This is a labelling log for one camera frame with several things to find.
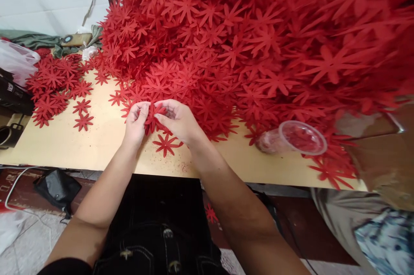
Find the patterned cloth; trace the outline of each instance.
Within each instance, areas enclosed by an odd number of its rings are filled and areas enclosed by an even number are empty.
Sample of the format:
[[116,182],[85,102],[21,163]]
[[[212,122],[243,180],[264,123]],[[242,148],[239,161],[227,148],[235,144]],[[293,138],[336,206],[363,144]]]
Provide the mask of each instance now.
[[354,234],[379,274],[414,274],[414,213],[387,208]]

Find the electrical cable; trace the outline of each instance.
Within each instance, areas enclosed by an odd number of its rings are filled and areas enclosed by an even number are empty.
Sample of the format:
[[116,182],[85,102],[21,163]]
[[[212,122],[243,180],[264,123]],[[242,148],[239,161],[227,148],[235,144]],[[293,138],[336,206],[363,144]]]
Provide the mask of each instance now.
[[38,216],[38,215],[36,215],[35,213],[33,213],[33,212],[30,212],[30,211],[28,211],[28,210],[25,210],[25,209],[18,209],[18,208],[12,208],[12,207],[10,207],[9,205],[7,205],[7,203],[9,202],[9,198],[10,198],[10,196],[12,195],[12,192],[13,192],[13,190],[14,190],[14,187],[16,186],[16,184],[17,184],[17,182],[19,181],[19,179],[20,179],[20,177],[28,170],[28,169],[31,169],[31,168],[36,168],[36,167],[40,167],[40,166],[30,166],[30,167],[0,167],[0,169],[6,169],[6,168],[14,168],[14,169],[24,169],[18,176],[17,176],[17,178],[16,178],[16,180],[14,181],[14,183],[13,183],[13,186],[12,186],[12,188],[10,189],[10,192],[9,192],[9,194],[7,195],[7,198],[6,198],[6,201],[4,202],[4,207],[6,207],[7,209],[9,209],[9,210],[15,210],[15,211],[20,211],[20,212],[23,212],[23,213],[28,213],[29,215],[33,215],[33,216],[35,216],[39,221],[40,221],[40,223],[41,224],[43,224],[45,227],[47,227],[48,229],[49,229],[49,248],[50,248],[50,251],[52,251],[52,228],[50,227],[50,226],[48,226],[46,223],[44,223],[43,221],[42,221],[42,219],[40,218],[40,216]]
[[86,14],[85,14],[85,16],[84,16],[84,18],[83,18],[82,26],[85,26],[86,19],[90,16],[90,13],[91,13],[92,7],[93,7],[93,5],[94,5],[94,2],[95,2],[95,0],[92,0],[92,1],[91,1],[91,5],[89,6],[88,12],[86,12]]
[[[295,231],[294,231],[294,229],[293,229],[293,226],[292,226],[292,223],[290,222],[290,220],[289,220],[289,218],[283,213],[283,212],[281,212],[280,210],[278,210],[277,208],[276,208],[276,206],[273,204],[273,202],[272,202],[272,200],[268,197],[268,195],[267,194],[265,194],[264,192],[260,192],[260,191],[256,191],[256,190],[253,190],[251,187],[249,187],[250,188],[250,190],[261,200],[261,202],[265,205],[265,207],[267,208],[267,210],[270,212],[270,214],[272,215],[272,217],[273,217],[273,220],[275,221],[275,224],[276,224],[276,227],[277,227],[277,229],[279,230],[279,233],[282,235],[282,237],[283,238],[285,238],[285,236],[283,235],[283,230],[282,230],[282,227],[281,227],[281,225],[280,225],[280,222],[279,222],[279,220],[278,220],[278,218],[277,218],[277,214],[282,214],[284,217],[285,217],[285,219],[287,220],[287,222],[288,222],[288,229],[289,229],[289,231],[290,231],[290,233],[292,234],[292,238],[293,238],[293,242],[294,242],[294,244],[295,244],[295,246],[297,247],[297,249],[299,250],[299,253],[301,254],[301,256],[306,260],[306,262],[307,262],[307,264],[309,265],[309,267],[312,269],[312,271],[316,274],[316,275],[319,275],[316,271],[315,271],[315,269],[313,268],[313,266],[311,265],[311,263],[309,262],[309,260],[306,258],[306,256],[304,255],[304,253],[303,253],[303,251],[301,250],[301,248],[299,247],[299,244],[298,244],[298,241],[297,241],[297,238],[296,238],[296,234],[295,234]],[[274,211],[274,214],[272,214],[271,213],[271,211],[269,210],[269,208],[268,208],[268,204],[270,204],[270,206],[272,206],[273,207],[273,211]]]
[[19,120],[19,123],[18,123],[18,125],[20,125],[20,123],[22,122],[22,120],[23,120],[23,118],[25,117],[25,115],[24,114],[22,114],[22,116],[20,117],[20,120]]
[[278,211],[277,210],[277,208],[275,207],[275,211],[277,211],[277,213],[280,213],[280,214],[282,214],[284,217],[285,217],[285,219],[287,220],[287,222],[288,222],[288,228],[289,228],[289,231],[290,231],[290,233],[292,234],[292,238],[293,238],[293,242],[294,242],[294,244],[295,244],[295,246],[296,246],[296,248],[299,250],[299,253],[301,254],[301,256],[306,260],[306,262],[307,262],[307,264],[309,265],[309,267],[312,269],[312,271],[316,274],[316,275],[319,275],[318,274],[318,272],[316,272],[315,271],[315,269],[313,268],[313,266],[311,265],[311,263],[309,262],[309,260],[307,259],[307,257],[305,256],[305,254],[303,253],[303,251],[302,251],[302,249],[299,247],[299,244],[298,244],[298,240],[297,240],[297,238],[296,238],[296,234],[295,234],[295,231],[294,231],[294,229],[293,229],[293,225],[292,225],[292,223],[290,222],[290,220],[289,220],[289,218],[283,213],[283,212],[281,212],[280,210]]

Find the clear plastic cup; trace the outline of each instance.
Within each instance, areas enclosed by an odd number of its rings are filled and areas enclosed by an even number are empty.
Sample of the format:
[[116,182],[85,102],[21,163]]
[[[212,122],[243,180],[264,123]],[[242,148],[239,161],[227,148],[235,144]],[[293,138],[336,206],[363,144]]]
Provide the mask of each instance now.
[[327,149],[326,139],[314,127],[300,121],[282,122],[279,128],[264,132],[256,146],[265,153],[297,151],[307,155],[320,155]]

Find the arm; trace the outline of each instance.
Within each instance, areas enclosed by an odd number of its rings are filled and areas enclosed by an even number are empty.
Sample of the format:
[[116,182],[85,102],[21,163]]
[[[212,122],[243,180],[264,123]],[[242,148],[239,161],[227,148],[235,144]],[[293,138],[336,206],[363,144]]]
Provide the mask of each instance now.
[[208,140],[190,109],[164,100],[167,116],[156,115],[190,149],[223,231],[246,274],[309,274],[275,227],[262,202]]
[[132,106],[126,120],[125,136],[121,146],[86,194],[45,265],[71,257],[93,266],[100,256],[109,225],[136,166],[137,152],[144,137],[148,105],[147,102],[141,102]]

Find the left hand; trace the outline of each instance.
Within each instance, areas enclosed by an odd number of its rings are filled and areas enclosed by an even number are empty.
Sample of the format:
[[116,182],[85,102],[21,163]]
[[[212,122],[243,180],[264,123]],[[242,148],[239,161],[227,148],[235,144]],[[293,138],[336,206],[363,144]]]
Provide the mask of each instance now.
[[145,121],[148,116],[150,102],[134,104],[126,118],[126,129],[123,144],[139,148],[145,135]]

